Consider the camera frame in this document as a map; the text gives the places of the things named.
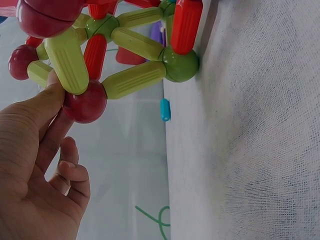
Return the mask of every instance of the white cloth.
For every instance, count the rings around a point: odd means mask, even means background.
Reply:
[[[320,1],[212,1],[164,83],[171,239],[320,239]]]

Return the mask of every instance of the dark red ball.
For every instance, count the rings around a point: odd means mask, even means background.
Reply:
[[[21,0],[37,12],[53,19],[75,21],[85,5],[85,0]]]
[[[104,86],[98,81],[90,81],[83,94],[66,93],[63,110],[75,122],[88,124],[97,120],[104,113],[106,105],[107,95]]]
[[[29,36],[39,39],[57,36],[74,23],[74,21],[63,21],[44,15],[23,0],[18,2],[16,9],[20,28]]]
[[[28,66],[31,62],[39,60],[37,50],[33,46],[21,45],[17,47],[9,59],[9,72],[17,80],[28,79]]]

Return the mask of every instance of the green wire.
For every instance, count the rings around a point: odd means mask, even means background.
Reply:
[[[106,52],[117,51],[118,49],[108,49]]]
[[[164,227],[170,227],[171,225],[168,224],[168,223],[163,223],[161,218],[162,218],[162,213],[164,212],[164,210],[170,209],[169,206],[164,206],[163,208],[161,208],[161,210],[159,211],[158,219],[154,218],[153,216],[151,216],[149,213],[147,213],[146,211],[142,210],[138,206],[135,206],[135,209],[137,209],[139,212],[141,212],[142,214],[144,214],[145,216],[150,218],[152,221],[154,221],[157,224],[159,224],[159,229],[160,229],[160,232],[161,232],[161,235],[162,235],[163,239],[164,240],[168,240],[166,235],[165,235],[165,232],[164,232]]]

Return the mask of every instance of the person's hand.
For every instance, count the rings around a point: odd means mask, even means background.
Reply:
[[[60,111],[65,91],[54,72],[48,83],[36,97],[0,112],[0,239],[74,240],[89,202],[88,172],[78,164],[75,141],[65,138],[73,124]]]

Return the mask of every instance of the magnetic building toy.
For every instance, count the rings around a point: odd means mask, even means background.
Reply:
[[[202,1],[125,1],[141,9],[115,17],[118,0],[1,0],[0,16],[17,17],[29,36],[9,59],[10,74],[45,87],[54,69],[66,90],[63,110],[78,123],[97,120],[107,99],[122,98],[163,78],[174,83],[191,79],[199,69],[193,47]],[[84,7],[89,15],[82,13]],[[166,47],[131,30],[160,20],[165,22]],[[82,53],[81,45],[86,41]],[[148,62],[99,82],[111,41]],[[45,60],[50,60],[53,68]]]

